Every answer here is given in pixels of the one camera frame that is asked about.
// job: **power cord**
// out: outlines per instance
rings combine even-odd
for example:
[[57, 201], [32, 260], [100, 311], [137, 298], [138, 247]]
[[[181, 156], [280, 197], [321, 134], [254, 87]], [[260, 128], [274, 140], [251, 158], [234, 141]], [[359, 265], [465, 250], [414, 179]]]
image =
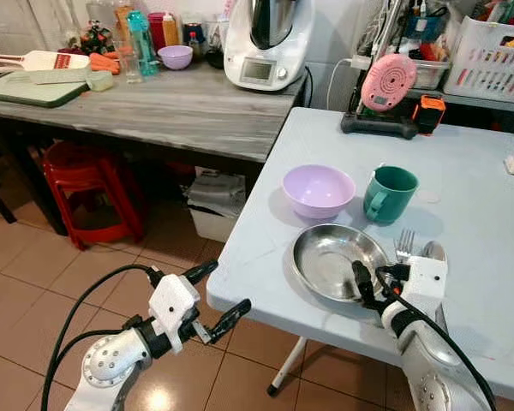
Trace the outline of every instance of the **power cord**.
[[386, 284], [385, 279], [383, 278], [383, 274], [388, 273], [386, 270], [388, 267], [379, 267], [377, 270], [375, 270], [375, 276], [380, 282], [380, 285], [383, 287], [383, 289], [387, 290], [388, 296], [402, 304], [404, 307], [406, 307], [410, 312], [412, 312], [418, 319], [423, 320], [425, 323], [427, 323], [430, 328], [432, 328], [434, 331], [436, 331], [440, 337], [447, 343], [447, 345], [450, 346], [450, 348], [455, 351], [455, 353], [459, 356], [459, 358], [463, 361], [463, 364], [469, 369], [470, 373], [476, 380], [476, 383], [480, 387], [481, 391], [483, 392], [484, 397], [486, 397], [487, 403], [489, 404], [489, 407], [491, 408], [491, 411], [496, 411], [497, 408], [495, 406], [495, 396], [493, 395], [491, 388], [489, 387], [489, 384], [487, 383], [486, 379], [482, 377], [482, 375], [478, 372], [478, 370], [475, 369], [472, 362], [470, 362], [469, 357], [465, 355], [465, 353], [459, 348], [456, 342], [454, 342], [447, 333], [442, 330], [434, 321], [432, 321], [425, 313], [423, 313], [421, 310], [419, 310], [417, 307], [413, 306], [409, 302], [407, 302], [404, 298], [402, 298], [400, 295], [396, 294], [392, 288]]
[[326, 96], [326, 109], [329, 110], [329, 96], [332, 92], [332, 84], [333, 79], [335, 78], [335, 72], [337, 71], [338, 67], [341, 65], [341, 63], [352, 63], [351, 58], [343, 58], [342, 60], [339, 60], [337, 64], [335, 64], [335, 67], [333, 68], [332, 76], [329, 79], [329, 86], [327, 87], [327, 96]]
[[[155, 283], [157, 280], [157, 277], [160, 276], [153, 268], [148, 267], [146, 265], [141, 265], [141, 264], [124, 265], [122, 267], [116, 268], [114, 271], [112, 271], [109, 274], [107, 274], [106, 276], [102, 277], [97, 282], [95, 282], [91, 287], [89, 287], [86, 291], [84, 291], [84, 294], [82, 294], [80, 296], [80, 298], [76, 301], [76, 303], [71, 308], [69, 316], [65, 320], [63, 328], [61, 329], [61, 332], [59, 333], [59, 337], [57, 338], [57, 341], [55, 343], [55, 347], [53, 348], [53, 353], [51, 354], [51, 358], [50, 358], [50, 364], [48, 365], [48, 369], [45, 374], [44, 388], [42, 389], [42, 404], [40, 406], [41, 411], [47, 411], [47, 409], [48, 409], [48, 400], [49, 400], [49, 396], [50, 396], [51, 383], [53, 382], [53, 376], [55, 375], [55, 372], [58, 367], [57, 359], [59, 358], [59, 355], [60, 355], [59, 350], [61, 349], [61, 344], [63, 343], [63, 339], [65, 338], [65, 334], [67, 333], [67, 329], [69, 328], [70, 322], [72, 321], [72, 318], [75, 316], [76, 311], [78, 310], [79, 306], [102, 283], [104, 283], [105, 281], [107, 281], [107, 280], [113, 278], [114, 276], [117, 276], [118, 274], [120, 274], [124, 271], [127, 271], [127, 270], [142, 270], [142, 271], [144, 271], [148, 275], [149, 279], [151, 280], [151, 283]], [[78, 341], [80, 341], [80, 340], [77, 340], [77, 341], [75, 341], [75, 340], [73, 340], [73, 341], [69, 342], [69, 344], [67, 344], [67, 346], [63, 350], [64, 353], [61, 353], [61, 354], [63, 354], [63, 356], [61, 356], [61, 360], [67, 354], [69, 349], [72, 348], [72, 346], [74, 346]]]
[[305, 66], [305, 69], [308, 73], [308, 78], [310, 79], [310, 98], [308, 98], [308, 104], [307, 107], [310, 107], [312, 104], [312, 97], [314, 95], [314, 77], [312, 76], [312, 73], [310, 72], [310, 68], [308, 66]]

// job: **cutting board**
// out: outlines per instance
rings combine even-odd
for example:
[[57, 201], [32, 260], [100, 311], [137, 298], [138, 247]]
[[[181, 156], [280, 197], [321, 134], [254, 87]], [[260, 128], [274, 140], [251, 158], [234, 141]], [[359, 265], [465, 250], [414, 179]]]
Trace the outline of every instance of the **cutting board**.
[[85, 82], [34, 84], [23, 71], [0, 75], [0, 100], [12, 103], [58, 107], [87, 89]]

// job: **small purple bowl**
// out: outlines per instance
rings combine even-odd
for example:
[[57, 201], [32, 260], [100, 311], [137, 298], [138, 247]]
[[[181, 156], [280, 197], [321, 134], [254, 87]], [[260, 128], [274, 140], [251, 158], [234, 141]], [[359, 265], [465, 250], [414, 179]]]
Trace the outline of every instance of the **small purple bowl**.
[[158, 55], [168, 69], [182, 70], [192, 61], [192, 48], [187, 45], [168, 45], [158, 50]]
[[309, 218], [337, 216], [356, 193], [355, 183], [343, 171], [318, 164], [294, 168], [283, 185], [293, 209]]

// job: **stainless steel bowl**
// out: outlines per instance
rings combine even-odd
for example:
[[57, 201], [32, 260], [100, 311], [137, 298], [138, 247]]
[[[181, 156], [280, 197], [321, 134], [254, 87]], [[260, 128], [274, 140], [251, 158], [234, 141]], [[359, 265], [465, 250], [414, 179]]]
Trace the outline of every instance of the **stainless steel bowl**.
[[358, 229], [336, 224], [315, 225], [299, 235], [293, 245], [296, 273], [312, 290], [335, 301], [359, 301], [352, 262], [369, 270], [375, 294], [380, 284], [375, 269], [388, 264], [383, 249]]

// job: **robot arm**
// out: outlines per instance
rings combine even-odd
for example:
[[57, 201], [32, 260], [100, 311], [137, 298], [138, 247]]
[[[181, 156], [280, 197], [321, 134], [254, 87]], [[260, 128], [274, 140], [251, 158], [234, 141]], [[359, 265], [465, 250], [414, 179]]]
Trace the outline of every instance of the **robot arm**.
[[379, 271], [390, 270], [391, 278], [390, 287], [381, 281], [389, 291], [385, 301], [374, 299], [367, 269], [359, 262], [355, 262], [353, 268], [364, 306], [377, 310], [386, 331], [397, 338], [402, 369], [409, 381], [415, 409], [491, 409], [475, 376], [447, 341], [415, 311], [409, 310], [392, 295], [389, 296], [391, 289], [394, 289], [403, 300], [430, 319], [437, 318], [444, 298], [447, 263], [444, 260], [413, 256], [407, 260], [407, 265], [381, 267]]
[[202, 265], [184, 275], [164, 276], [154, 268], [150, 278], [155, 291], [149, 301], [151, 317], [130, 320], [131, 328], [115, 336], [99, 339], [84, 355], [81, 378], [65, 411], [121, 411], [129, 390], [141, 371], [169, 351], [182, 350], [182, 344], [199, 336], [203, 343], [215, 343], [234, 327], [251, 308], [243, 300], [225, 313], [209, 330], [198, 320], [196, 303], [200, 300], [194, 288], [217, 262]]

